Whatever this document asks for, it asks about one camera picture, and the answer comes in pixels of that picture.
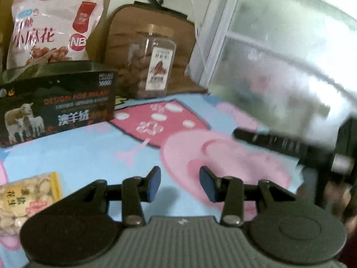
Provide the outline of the person's right hand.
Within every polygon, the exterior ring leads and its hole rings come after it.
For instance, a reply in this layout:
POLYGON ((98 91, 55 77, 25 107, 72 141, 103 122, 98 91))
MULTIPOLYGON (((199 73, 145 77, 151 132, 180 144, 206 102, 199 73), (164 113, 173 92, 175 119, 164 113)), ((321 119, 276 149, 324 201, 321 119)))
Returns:
POLYGON ((350 186, 346 184, 337 185, 332 182, 328 182, 324 190, 326 202, 332 205, 332 214, 343 222, 348 236, 353 235, 356 231, 356 216, 344 216, 344 211, 352 198, 350 190, 350 186))

